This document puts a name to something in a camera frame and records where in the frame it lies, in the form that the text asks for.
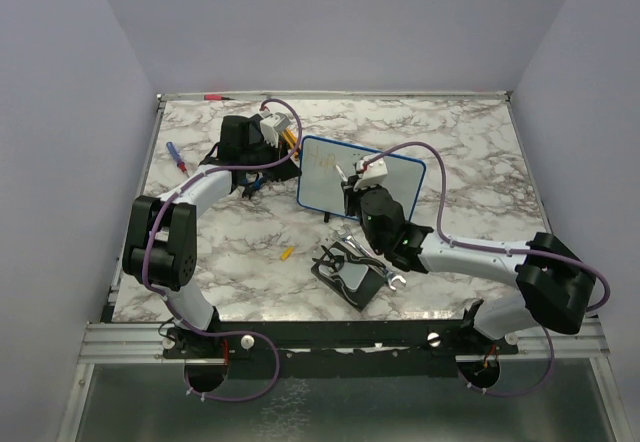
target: white wall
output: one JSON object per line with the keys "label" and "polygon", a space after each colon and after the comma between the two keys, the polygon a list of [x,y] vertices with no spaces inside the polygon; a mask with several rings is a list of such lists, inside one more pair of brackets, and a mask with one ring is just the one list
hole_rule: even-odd
{"label": "white wall", "polygon": [[640,0],[567,0],[514,97],[554,231],[610,279],[611,362],[640,440]]}
{"label": "white wall", "polygon": [[514,89],[564,0],[109,0],[160,92]]}
{"label": "white wall", "polygon": [[0,0],[0,433],[55,439],[154,91],[106,0]]}

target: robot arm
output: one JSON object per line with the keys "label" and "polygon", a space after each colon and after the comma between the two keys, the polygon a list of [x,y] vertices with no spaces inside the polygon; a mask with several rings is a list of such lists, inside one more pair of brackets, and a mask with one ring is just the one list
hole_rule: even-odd
{"label": "robot arm", "polygon": [[[153,241],[149,280],[152,286],[162,290],[176,312],[197,329],[214,331],[218,314],[191,281],[197,259],[196,221],[241,185],[247,174],[274,181],[300,174],[290,160],[259,173],[238,170],[238,167],[271,165],[282,159],[290,148],[283,137],[289,123],[289,119],[279,113],[257,114],[251,118],[224,117],[215,156],[212,155],[214,146],[198,170],[178,187],[159,197],[140,196],[133,203],[122,259],[124,272],[143,283],[142,267],[150,229],[162,205],[173,197]],[[235,166],[236,170],[211,172],[216,166]]]}
{"label": "robot arm", "polygon": [[[511,296],[479,301],[465,315],[465,321],[489,339],[536,325],[564,334],[580,330],[595,284],[593,275],[558,260],[520,253],[533,249],[579,260],[555,236],[538,233],[531,241],[518,242],[445,240],[431,227],[405,219],[402,205],[380,185],[387,173],[383,159],[368,167],[364,161],[366,158],[356,165],[351,177],[339,168],[338,173],[345,212],[358,218],[376,254],[405,271],[455,272],[517,289],[519,293]],[[496,250],[479,251],[458,244]]]}

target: glass panel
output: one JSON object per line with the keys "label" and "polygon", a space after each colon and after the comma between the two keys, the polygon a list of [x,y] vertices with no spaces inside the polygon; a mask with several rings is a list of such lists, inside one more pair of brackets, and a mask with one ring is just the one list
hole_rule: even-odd
{"label": "glass panel", "polygon": [[[496,389],[535,383],[544,361],[503,362]],[[259,389],[229,381],[224,392]],[[588,360],[561,360],[551,383],[517,399],[483,397],[458,379],[283,379],[254,402],[187,397],[182,367],[98,366],[79,440],[613,441]]]}

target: whiteboard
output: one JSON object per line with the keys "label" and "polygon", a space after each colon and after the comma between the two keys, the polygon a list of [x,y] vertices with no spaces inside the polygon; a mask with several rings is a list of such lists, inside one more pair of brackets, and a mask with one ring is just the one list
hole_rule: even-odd
{"label": "whiteboard", "polygon": [[[349,177],[356,173],[358,160],[381,151],[315,135],[302,140],[301,150],[298,204],[345,217],[344,196],[335,165]],[[382,186],[402,205],[407,220],[411,220],[427,166],[422,160],[395,154],[385,157],[385,162],[388,175]]]}

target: marble tabletop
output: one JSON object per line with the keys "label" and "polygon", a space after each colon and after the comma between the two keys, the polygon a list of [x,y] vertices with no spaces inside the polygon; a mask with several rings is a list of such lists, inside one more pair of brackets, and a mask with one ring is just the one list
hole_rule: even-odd
{"label": "marble tabletop", "polygon": [[[295,100],[306,134],[387,149],[410,140],[436,147],[447,164],[445,231],[456,236],[530,239],[544,230],[542,215],[507,105],[500,100]],[[165,147],[172,141],[193,171],[218,141],[224,115],[251,116],[259,101],[174,101],[165,108],[144,193],[160,194],[184,180]],[[427,175],[413,215],[435,223],[440,177],[424,149],[401,152],[423,159]],[[407,273],[407,285],[383,287],[363,312],[347,304],[310,272],[311,258],[334,229],[351,220],[304,209],[297,181],[270,184],[251,200],[237,190],[198,220],[195,280],[223,320],[394,320],[451,318],[471,301],[495,299],[513,289],[457,274]],[[284,250],[295,251],[286,261]],[[169,318],[160,298],[122,275],[113,320]]]}

